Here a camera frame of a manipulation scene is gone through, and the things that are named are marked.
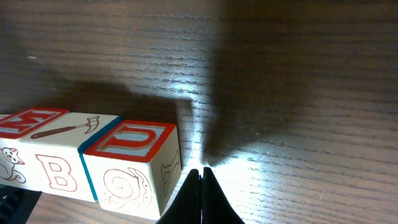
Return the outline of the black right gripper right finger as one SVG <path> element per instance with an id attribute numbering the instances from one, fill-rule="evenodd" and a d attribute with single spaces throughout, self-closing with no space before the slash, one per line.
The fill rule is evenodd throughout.
<path id="1" fill-rule="evenodd" d="M 201 179 L 202 224 L 244 224 L 234 211 L 213 171 L 203 168 Z"/>

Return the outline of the wooden block letter B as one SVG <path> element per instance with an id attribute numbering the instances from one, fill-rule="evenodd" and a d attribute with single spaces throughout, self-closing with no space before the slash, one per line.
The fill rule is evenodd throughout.
<path id="1" fill-rule="evenodd" d="M 25 183 L 18 186 L 97 201 L 83 153 L 120 121 L 116 115 L 68 113 L 22 138 L 17 150 L 24 164 L 15 169 Z"/>

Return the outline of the wooden block red cat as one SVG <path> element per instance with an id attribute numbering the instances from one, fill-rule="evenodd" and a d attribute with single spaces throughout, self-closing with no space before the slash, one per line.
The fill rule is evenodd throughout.
<path id="1" fill-rule="evenodd" d="M 32 151 L 26 143 L 34 131 L 69 113 L 66 109 L 28 108 L 1 119 L 1 183 L 35 189 L 30 180 Z"/>

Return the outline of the wooden block blue snail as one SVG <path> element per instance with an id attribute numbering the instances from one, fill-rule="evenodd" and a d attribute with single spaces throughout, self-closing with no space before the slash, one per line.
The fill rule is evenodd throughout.
<path id="1" fill-rule="evenodd" d="M 100 207 L 158 220 L 182 173 L 175 124 L 125 120 L 83 154 Z"/>

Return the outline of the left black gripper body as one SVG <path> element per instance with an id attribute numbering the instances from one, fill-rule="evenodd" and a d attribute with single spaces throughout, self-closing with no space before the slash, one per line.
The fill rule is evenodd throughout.
<path id="1" fill-rule="evenodd" d="M 1 185 L 1 224 L 26 224 L 42 192 Z"/>

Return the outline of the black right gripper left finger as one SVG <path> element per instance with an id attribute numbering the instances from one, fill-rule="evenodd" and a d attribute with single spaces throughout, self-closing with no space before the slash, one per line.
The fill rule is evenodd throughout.
<path id="1" fill-rule="evenodd" d="M 199 171 L 192 169 L 182 184 L 169 209 L 156 224 L 200 224 Z"/>

